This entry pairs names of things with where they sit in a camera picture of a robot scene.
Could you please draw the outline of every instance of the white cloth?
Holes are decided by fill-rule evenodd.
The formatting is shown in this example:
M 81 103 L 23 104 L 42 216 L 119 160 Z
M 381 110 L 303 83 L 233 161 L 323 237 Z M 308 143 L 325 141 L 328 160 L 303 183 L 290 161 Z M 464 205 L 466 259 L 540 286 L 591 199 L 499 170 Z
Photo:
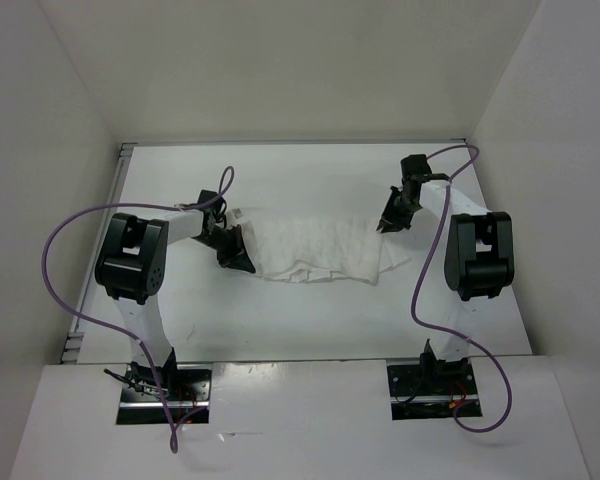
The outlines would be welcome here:
M 289 283 L 350 278 L 375 285 L 381 272 L 411 259 L 402 234 L 376 232 L 378 219 L 348 217 L 249 218 L 227 213 L 241 224 L 256 276 Z

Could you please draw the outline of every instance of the white table surface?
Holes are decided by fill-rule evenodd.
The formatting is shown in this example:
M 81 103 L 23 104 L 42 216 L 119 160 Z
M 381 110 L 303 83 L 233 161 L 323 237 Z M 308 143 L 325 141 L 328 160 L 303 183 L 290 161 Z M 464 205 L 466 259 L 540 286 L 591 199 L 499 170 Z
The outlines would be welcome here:
M 226 165 L 236 169 L 226 195 L 229 208 L 275 216 L 364 215 L 380 218 L 389 187 L 399 185 L 400 160 L 449 144 L 268 144 L 136 147 L 121 201 L 173 205 L 195 202 L 201 189 L 217 189 Z M 450 173 L 468 160 L 455 150 L 433 160 Z M 455 182 L 484 205 L 473 168 Z M 160 213 L 124 209 L 144 218 Z M 215 252 L 195 241 L 169 247 L 159 293 L 167 337 L 179 361 L 283 361 L 416 357 L 431 332 L 409 316 L 411 293 L 436 226 L 419 212 L 410 231 L 413 259 L 380 275 L 371 286 L 353 280 L 320 284 L 266 282 L 221 269 Z M 429 271 L 418 311 L 444 321 L 458 308 L 444 281 L 446 235 Z M 91 279 L 83 312 L 116 324 L 119 313 Z M 499 355 L 531 349 L 511 288 L 480 311 L 474 338 Z M 79 363 L 130 360 L 128 340 L 81 322 Z
M 488 434 L 392 421 L 381 360 L 216 364 L 209 424 L 185 426 L 177 456 L 166 425 L 115 425 L 120 385 L 102 365 L 48 366 L 11 480 L 589 478 L 549 359 L 501 362 L 513 409 Z M 488 359 L 473 368 L 484 417 L 465 421 L 485 426 L 505 391 Z

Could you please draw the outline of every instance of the red wire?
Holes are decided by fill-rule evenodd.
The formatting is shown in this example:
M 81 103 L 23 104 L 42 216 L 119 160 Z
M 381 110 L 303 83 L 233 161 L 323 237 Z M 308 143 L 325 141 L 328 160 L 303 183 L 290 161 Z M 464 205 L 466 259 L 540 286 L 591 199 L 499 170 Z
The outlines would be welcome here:
M 459 380 L 456 380 L 456 385 L 458 385 L 458 387 L 460 387 L 460 390 L 462 390 L 462 398 L 460 399 L 460 402 L 464 402 L 467 399 L 467 389 L 464 388 L 464 385 L 462 385 L 462 383 Z

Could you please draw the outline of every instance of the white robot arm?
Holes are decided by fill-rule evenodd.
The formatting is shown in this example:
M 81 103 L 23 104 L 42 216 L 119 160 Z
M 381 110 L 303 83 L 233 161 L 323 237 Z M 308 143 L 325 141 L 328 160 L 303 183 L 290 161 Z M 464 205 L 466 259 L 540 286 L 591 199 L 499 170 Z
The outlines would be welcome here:
M 413 215 L 422 208 L 438 219 L 444 210 L 448 185 L 435 181 L 448 180 L 447 175 L 432 173 L 426 155 L 411 155 L 400 165 L 402 187 L 391 187 L 378 225 L 382 233 L 411 228 Z M 444 274 L 449 288 L 458 293 L 460 304 L 442 324 L 471 336 L 487 298 L 498 296 L 513 281 L 511 218 L 505 212 L 490 212 L 453 187 L 450 190 Z M 436 332 L 432 343 L 446 361 L 458 361 L 469 354 L 469 344 L 456 336 Z
M 203 190 L 198 203 L 214 198 Z M 96 281 L 105 287 L 122 315 L 125 329 L 142 339 L 161 373 L 162 388 L 173 391 L 177 383 L 175 351 L 167 339 L 158 306 L 158 291 L 165 275 L 167 247 L 192 238 L 216 250 L 220 266 L 254 273 L 242 240 L 240 226 L 219 224 L 226 204 L 218 199 L 205 210 L 177 211 L 164 219 L 144 220 L 133 215 L 113 215 L 96 262 Z M 130 386 L 159 388 L 143 350 L 131 341 L 131 373 L 120 378 Z

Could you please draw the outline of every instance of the white wall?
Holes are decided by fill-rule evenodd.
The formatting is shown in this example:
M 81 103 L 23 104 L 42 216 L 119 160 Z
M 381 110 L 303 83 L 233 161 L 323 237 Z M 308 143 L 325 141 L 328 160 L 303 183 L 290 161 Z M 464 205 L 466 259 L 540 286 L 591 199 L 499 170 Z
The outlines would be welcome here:
M 539 0 L 41 0 L 118 138 L 464 137 Z
M 69 318 L 44 291 L 46 235 L 102 201 L 116 147 L 34 0 L 0 0 L 0 479 L 8 478 L 44 363 L 59 360 Z M 98 218 L 54 251 L 53 277 L 75 301 Z
M 516 296 L 600 479 L 600 0 L 544 0 L 473 140 L 514 221 Z

